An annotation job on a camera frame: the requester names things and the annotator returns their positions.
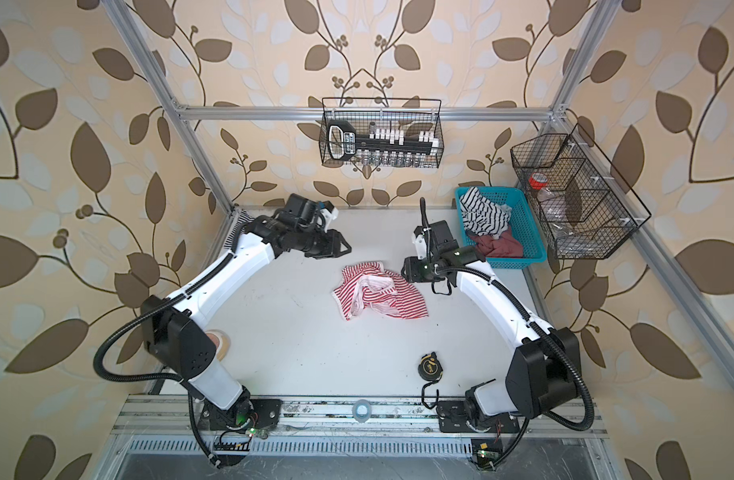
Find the red white striped tank top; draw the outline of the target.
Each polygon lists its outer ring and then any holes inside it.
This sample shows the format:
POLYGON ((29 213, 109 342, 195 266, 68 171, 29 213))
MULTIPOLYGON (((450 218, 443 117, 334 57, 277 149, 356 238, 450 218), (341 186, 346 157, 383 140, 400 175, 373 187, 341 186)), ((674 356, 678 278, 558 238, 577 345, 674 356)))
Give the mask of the red white striped tank top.
POLYGON ((342 270, 342 283, 332 292, 346 321, 371 310, 385 317, 417 320, 428 316, 419 290, 381 262, 363 262, 342 270))

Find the blue white striped tank top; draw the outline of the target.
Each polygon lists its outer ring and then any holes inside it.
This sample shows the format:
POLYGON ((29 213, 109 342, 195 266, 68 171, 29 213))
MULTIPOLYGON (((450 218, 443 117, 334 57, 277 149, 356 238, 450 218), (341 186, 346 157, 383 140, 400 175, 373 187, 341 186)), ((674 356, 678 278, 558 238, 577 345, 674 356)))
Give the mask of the blue white striped tank top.
POLYGON ((244 209, 236 209, 231 213, 229 220, 229 228, 223 241, 222 249, 224 251, 235 252, 239 237, 243 233, 244 228, 254 220, 254 217, 244 209))

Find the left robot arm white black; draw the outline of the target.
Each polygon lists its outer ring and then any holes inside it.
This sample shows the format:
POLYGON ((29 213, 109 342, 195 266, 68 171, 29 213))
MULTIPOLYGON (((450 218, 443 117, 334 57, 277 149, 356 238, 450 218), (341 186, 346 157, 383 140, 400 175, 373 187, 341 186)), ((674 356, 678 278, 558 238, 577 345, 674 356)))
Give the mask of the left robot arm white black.
POLYGON ((249 390, 233 378, 207 335, 213 316, 255 273, 281 254, 299 251, 307 258, 339 258, 351 251, 331 224, 338 210, 329 201, 315 202, 292 194, 272 215, 250 217, 241 209, 230 215, 230 227, 216 260, 166 298, 145 299, 141 314, 105 340, 93 359, 98 376, 115 383, 156 379, 181 384, 186 391, 223 415, 232 428, 253 416, 249 390), (106 369, 105 356, 126 333, 140 329, 146 350, 166 371, 117 374, 106 369))

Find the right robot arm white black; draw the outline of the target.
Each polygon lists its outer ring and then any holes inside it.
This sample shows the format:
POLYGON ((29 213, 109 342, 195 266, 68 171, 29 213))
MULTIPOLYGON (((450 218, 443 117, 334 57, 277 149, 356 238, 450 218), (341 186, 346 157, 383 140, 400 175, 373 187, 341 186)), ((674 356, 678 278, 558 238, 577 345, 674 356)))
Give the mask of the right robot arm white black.
POLYGON ((491 321, 510 353, 503 379, 465 393, 469 427, 486 431, 498 416, 519 414, 527 420, 544 415, 574 431, 590 429, 595 409, 582 377, 577 336, 554 328, 525 306, 475 247, 458 245, 445 221, 422 217, 414 245, 416 254, 404 260, 404 279, 458 289, 491 321))

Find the black white striped tank top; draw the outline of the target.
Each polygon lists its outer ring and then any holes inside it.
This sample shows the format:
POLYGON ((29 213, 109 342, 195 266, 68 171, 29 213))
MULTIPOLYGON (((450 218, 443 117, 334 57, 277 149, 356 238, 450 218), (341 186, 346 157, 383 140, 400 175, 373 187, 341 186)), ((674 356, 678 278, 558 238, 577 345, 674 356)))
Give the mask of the black white striped tank top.
POLYGON ((509 228, 512 208, 487 199, 478 187, 468 189, 459 199, 464 232, 476 237, 499 239, 509 228))

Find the maroon tank top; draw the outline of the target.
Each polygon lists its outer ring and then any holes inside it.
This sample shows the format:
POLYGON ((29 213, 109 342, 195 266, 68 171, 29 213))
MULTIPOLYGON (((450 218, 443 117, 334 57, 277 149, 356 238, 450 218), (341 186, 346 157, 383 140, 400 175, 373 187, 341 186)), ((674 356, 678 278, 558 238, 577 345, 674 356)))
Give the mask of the maroon tank top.
POLYGON ((522 258, 522 244, 514 238, 508 227, 499 236, 475 235, 466 231, 467 238, 474 242, 475 249, 485 258, 522 258))

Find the teal plastic basket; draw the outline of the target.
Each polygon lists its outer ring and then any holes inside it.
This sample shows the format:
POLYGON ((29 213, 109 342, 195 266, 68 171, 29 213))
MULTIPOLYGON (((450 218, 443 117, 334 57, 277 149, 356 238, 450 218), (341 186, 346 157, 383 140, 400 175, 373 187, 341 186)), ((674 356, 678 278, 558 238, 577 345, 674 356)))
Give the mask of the teal plastic basket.
POLYGON ((456 208, 463 243, 474 246, 474 242, 468 239, 464 232, 461 207, 458 202, 468 189, 474 187, 478 187, 482 194, 494 203, 505 204, 512 208, 509 227, 514 238, 522 244, 524 251, 522 258, 485 258, 487 263, 494 269, 522 270, 530 265, 544 262, 547 259, 546 247, 543 244, 536 221, 524 194, 516 188, 461 186, 455 190, 456 208))

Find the black white tool rack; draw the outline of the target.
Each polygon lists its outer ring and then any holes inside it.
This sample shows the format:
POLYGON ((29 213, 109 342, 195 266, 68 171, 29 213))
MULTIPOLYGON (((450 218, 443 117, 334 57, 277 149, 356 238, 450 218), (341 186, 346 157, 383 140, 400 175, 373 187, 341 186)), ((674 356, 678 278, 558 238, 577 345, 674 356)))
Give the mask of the black white tool rack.
POLYGON ((347 120, 329 120, 322 124, 320 146, 324 160, 347 162, 353 159, 426 162, 440 158, 442 139, 434 130, 411 134, 408 129, 380 128, 369 122, 366 129, 358 130, 347 120))

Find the red cap plastic bottle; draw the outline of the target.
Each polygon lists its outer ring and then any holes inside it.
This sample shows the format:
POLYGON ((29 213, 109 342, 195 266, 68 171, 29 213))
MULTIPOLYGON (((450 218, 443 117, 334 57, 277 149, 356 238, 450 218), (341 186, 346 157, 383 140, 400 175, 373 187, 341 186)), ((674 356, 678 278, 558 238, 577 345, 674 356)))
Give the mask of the red cap plastic bottle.
POLYGON ((533 173, 528 184, 539 210, 547 221, 564 222, 566 217, 566 201, 562 191, 552 190, 548 186, 548 177, 540 172, 533 173))

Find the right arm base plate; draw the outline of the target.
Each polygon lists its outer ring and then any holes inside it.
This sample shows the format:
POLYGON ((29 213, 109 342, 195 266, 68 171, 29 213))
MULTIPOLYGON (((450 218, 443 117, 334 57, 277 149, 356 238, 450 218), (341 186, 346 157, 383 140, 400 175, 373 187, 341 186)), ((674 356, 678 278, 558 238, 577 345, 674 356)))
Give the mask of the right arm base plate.
POLYGON ((520 430, 518 420, 508 413, 476 417, 466 411, 460 400, 440 400, 435 408, 442 433, 513 434, 520 430))

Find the small tape roll on rail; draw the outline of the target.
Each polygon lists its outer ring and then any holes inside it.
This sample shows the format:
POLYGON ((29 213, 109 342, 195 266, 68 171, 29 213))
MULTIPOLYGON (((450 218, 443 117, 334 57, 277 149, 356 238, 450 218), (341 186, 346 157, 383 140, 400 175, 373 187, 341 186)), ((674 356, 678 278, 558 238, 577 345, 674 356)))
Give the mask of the small tape roll on rail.
POLYGON ((357 400, 352 407, 353 419, 358 423, 366 423, 372 417, 372 404, 366 399, 357 400))

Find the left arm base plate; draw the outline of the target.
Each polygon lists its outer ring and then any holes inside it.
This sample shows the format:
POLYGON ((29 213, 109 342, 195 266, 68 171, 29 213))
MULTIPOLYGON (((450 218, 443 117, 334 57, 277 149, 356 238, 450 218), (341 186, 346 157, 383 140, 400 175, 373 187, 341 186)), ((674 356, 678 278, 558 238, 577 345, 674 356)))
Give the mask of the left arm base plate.
POLYGON ((210 430, 247 431, 274 429, 281 418, 281 399, 251 398, 237 403, 229 410, 221 410, 211 402, 204 402, 203 418, 210 430))

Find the aluminium front rail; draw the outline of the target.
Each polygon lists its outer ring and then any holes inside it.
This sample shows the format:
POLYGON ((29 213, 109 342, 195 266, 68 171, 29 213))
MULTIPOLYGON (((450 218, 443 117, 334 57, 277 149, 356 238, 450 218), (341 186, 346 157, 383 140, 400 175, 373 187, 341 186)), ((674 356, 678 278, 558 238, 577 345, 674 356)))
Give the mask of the aluminium front rail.
MULTIPOLYGON (((271 436, 431 437, 441 436, 438 416, 415 397, 282 396, 271 436)), ((113 434, 189 434, 187 397, 131 395, 113 434)))

